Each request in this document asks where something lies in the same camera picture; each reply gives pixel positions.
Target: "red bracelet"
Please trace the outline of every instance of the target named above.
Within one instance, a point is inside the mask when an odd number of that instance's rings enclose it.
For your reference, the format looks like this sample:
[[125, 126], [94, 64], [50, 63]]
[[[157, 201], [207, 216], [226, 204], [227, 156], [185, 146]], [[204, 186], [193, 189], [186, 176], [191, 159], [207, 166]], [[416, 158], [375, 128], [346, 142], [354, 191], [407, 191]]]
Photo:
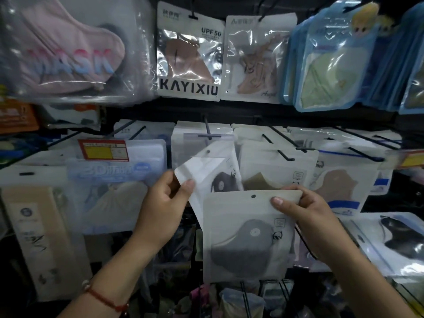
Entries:
[[84, 292], [87, 292], [87, 293], [91, 294], [98, 301], [100, 301], [104, 305], [108, 306], [109, 308], [114, 309], [116, 312], [121, 312], [124, 315], [127, 314], [127, 310], [128, 310], [128, 306], [129, 306], [128, 303], [126, 303], [123, 306], [115, 306], [115, 304], [112, 301], [110, 301], [109, 299], [103, 297], [101, 294], [99, 294], [96, 291], [94, 291], [91, 288], [91, 285], [90, 284], [85, 284], [85, 286], [84, 286]]

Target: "fingernail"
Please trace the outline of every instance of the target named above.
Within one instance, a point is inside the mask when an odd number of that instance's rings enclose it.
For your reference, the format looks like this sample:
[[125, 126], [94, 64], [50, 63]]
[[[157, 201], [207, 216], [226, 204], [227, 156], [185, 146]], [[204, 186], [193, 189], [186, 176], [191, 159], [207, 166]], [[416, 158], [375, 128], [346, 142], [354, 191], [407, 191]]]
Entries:
[[194, 182], [194, 180], [187, 180], [183, 183], [184, 188], [186, 188], [190, 192], [193, 191], [195, 185], [196, 183]]
[[271, 198], [271, 202], [280, 206], [283, 204], [283, 199], [281, 197], [274, 196], [273, 198]]

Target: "beige package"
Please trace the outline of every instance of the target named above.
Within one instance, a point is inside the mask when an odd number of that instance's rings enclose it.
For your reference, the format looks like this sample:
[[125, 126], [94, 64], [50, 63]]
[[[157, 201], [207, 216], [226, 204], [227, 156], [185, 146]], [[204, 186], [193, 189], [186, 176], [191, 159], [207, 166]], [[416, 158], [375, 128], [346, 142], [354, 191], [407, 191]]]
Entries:
[[72, 299], [90, 278], [88, 259], [78, 257], [59, 211], [61, 189], [5, 187], [1, 197], [15, 230], [39, 301]]

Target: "person's left hand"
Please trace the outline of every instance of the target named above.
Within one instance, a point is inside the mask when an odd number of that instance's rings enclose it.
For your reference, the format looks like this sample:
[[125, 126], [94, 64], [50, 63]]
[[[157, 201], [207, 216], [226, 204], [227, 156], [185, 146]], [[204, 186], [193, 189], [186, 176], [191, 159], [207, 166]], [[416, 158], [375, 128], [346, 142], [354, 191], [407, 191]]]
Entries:
[[163, 173], [144, 198], [134, 238], [159, 251], [177, 231], [194, 186], [193, 180], [180, 186], [172, 170]]

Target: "round logo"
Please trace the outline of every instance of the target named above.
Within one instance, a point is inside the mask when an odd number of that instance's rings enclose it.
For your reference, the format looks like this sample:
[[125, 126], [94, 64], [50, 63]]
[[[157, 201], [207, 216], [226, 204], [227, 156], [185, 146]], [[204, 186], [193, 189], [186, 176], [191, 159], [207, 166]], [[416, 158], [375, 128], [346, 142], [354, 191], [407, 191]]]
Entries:
[[261, 234], [261, 230], [259, 230], [258, 228], [252, 229], [250, 231], [250, 235], [252, 235], [253, 237], [257, 237], [260, 234]]
[[25, 216], [25, 217], [29, 217], [29, 216], [31, 216], [31, 215], [32, 215], [32, 211], [31, 211], [31, 209], [30, 209], [30, 208], [23, 208], [23, 209], [21, 210], [21, 214], [22, 214], [23, 216]]

